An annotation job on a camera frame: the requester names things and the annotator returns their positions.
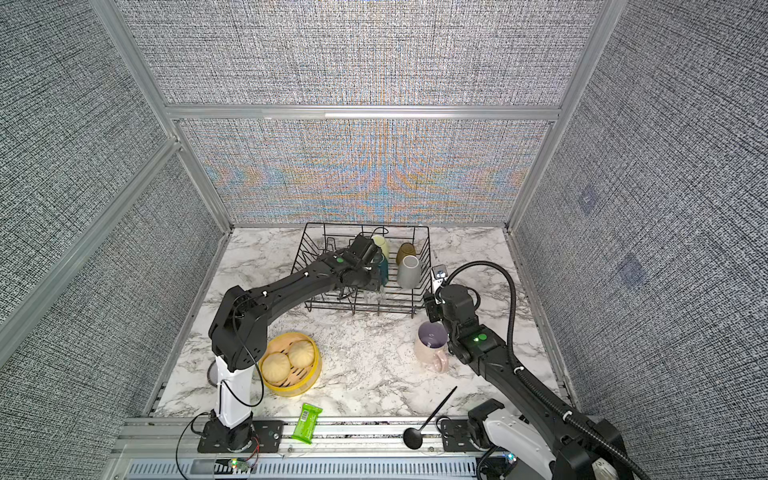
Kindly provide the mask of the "black wire dish rack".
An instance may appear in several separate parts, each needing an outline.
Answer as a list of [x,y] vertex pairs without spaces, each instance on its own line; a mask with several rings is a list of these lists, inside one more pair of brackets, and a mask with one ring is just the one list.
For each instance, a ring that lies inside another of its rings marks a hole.
[[[401,247],[417,260],[418,280],[403,286],[398,281]],[[308,222],[293,263],[293,272],[305,270],[316,260],[328,260],[343,272],[336,287],[304,302],[307,310],[351,313],[407,314],[423,308],[423,297],[432,292],[431,238],[427,226]]]

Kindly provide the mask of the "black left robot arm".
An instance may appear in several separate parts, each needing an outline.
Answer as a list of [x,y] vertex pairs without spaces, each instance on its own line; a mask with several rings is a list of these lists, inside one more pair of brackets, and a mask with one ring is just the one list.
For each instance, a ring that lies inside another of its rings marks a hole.
[[381,286],[374,240],[357,235],[347,247],[320,254],[307,266],[262,287],[234,286],[221,300],[208,330],[217,374],[217,399],[203,430],[211,447],[241,452],[253,438],[251,385],[267,351],[267,331],[292,308],[332,291],[375,291]]

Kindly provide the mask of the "light green mug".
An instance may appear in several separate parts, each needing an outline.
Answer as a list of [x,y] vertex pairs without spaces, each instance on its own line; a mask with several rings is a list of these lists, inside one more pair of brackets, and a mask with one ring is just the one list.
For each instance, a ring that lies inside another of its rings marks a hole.
[[381,250],[382,256],[384,258],[389,258],[390,247],[389,247],[388,240],[383,235],[379,235],[379,234],[374,234],[372,236],[372,240]]

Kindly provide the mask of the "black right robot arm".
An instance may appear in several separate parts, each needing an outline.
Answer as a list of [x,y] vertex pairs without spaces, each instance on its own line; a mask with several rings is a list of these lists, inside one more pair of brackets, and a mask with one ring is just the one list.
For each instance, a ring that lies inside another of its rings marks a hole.
[[516,420],[502,407],[487,412],[481,424],[491,445],[515,455],[544,479],[593,479],[599,459],[612,465],[620,479],[646,477],[609,421],[563,401],[479,322],[467,287],[440,288],[436,295],[425,295],[424,304],[428,319],[448,331],[450,353],[496,387],[525,418]]

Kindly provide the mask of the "dark green mug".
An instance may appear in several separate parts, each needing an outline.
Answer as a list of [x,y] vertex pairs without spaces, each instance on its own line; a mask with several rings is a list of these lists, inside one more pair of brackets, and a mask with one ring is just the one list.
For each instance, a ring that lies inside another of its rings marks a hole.
[[380,285],[385,287],[389,282],[389,261],[385,255],[380,254],[378,256],[377,267],[380,277]]

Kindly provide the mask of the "pink iridescent mug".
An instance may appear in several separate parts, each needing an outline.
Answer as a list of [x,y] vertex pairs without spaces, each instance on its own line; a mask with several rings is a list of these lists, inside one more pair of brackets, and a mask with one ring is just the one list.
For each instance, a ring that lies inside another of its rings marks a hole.
[[440,323],[424,322],[417,331],[414,354],[422,366],[436,373],[448,370],[449,336]]

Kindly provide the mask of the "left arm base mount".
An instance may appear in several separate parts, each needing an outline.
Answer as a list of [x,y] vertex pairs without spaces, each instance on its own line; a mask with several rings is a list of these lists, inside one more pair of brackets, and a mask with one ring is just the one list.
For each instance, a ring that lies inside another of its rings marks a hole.
[[281,420],[254,420],[250,416],[235,427],[226,427],[215,416],[205,424],[197,452],[202,454],[277,453],[285,423]]

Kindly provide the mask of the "grey mug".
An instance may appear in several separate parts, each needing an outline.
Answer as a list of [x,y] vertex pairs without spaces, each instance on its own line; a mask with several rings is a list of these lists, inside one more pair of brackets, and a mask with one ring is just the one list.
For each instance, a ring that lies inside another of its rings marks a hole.
[[417,288],[421,281],[422,268],[420,259],[414,255],[402,258],[397,272],[398,285],[404,290]]

